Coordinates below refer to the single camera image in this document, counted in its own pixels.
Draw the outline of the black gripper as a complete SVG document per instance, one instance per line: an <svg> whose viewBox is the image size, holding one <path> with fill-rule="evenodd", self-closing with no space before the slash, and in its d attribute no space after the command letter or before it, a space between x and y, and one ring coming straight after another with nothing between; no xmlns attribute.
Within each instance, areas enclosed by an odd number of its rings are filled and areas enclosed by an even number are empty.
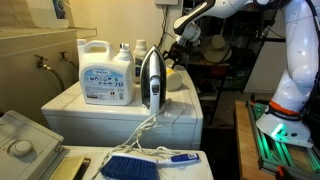
<svg viewBox="0 0 320 180"><path fill-rule="evenodd" d="M182 55L187 51L188 49L186 47L174 42L169 50L163 52L163 58L164 60L171 59L174 61L174 64L179 64L182 61Z"/></svg>

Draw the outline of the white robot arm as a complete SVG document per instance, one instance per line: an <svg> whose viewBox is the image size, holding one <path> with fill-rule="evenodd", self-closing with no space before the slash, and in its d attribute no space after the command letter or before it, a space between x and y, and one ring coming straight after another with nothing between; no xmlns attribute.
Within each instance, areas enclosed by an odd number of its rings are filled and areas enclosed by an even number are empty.
<svg viewBox="0 0 320 180"><path fill-rule="evenodd" d="M227 18L248 5L281 10L286 32L287 67L256 126L276 142L311 148L314 142L302 121L302 109L311 99L319 77L320 0L204 0L175 20L176 43L199 39L197 19Z"/></svg>

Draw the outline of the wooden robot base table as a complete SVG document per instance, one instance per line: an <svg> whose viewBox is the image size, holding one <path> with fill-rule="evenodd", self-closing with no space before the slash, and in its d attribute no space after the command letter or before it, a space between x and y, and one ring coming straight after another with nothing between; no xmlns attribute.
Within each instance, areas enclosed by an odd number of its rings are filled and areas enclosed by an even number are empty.
<svg viewBox="0 0 320 180"><path fill-rule="evenodd" d="M273 174L259 169L259 156L246 103L236 100L234 114L240 179L275 180Z"/></svg>

